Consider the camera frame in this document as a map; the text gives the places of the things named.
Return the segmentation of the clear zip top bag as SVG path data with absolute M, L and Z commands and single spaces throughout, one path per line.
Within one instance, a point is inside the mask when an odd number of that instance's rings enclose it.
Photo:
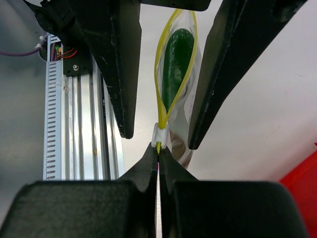
M 156 50 L 158 122 L 151 144 L 158 154 L 169 148 L 184 168 L 193 156 L 188 143 L 189 126 L 201 62 L 196 14 L 193 10 L 176 9 L 162 31 Z

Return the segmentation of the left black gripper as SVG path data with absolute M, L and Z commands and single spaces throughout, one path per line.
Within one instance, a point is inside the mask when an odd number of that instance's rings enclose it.
M 205 11 L 211 0 L 140 0 L 141 4 L 179 8 L 194 11 Z

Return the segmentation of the green cucumber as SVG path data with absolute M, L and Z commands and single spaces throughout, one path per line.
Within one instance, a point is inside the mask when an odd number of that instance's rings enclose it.
M 161 93 L 167 111 L 187 72 L 193 46 L 194 36 L 185 28 L 177 29 L 169 37 L 164 55 Z

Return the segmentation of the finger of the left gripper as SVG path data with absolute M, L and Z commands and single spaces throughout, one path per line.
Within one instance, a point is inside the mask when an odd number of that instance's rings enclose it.
M 188 146 L 199 148 L 220 107 L 304 0 L 224 0 L 207 36 Z
M 141 4 L 138 0 L 68 3 L 106 83 L 120 135 L 131 139 L 141 49 Z

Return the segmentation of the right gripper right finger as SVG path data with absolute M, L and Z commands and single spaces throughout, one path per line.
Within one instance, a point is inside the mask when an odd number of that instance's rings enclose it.
M 158 156 L 165 238 L 306 238 L 289 191 L 271 181 L 198 180 L 168 149 Z

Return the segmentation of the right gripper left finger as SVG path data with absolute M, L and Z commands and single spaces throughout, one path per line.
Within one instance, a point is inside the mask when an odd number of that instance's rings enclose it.
M 3 238 L 153 238 L 158 155 L 149 146 L 116 180 L 42 181 L 16 195 Z

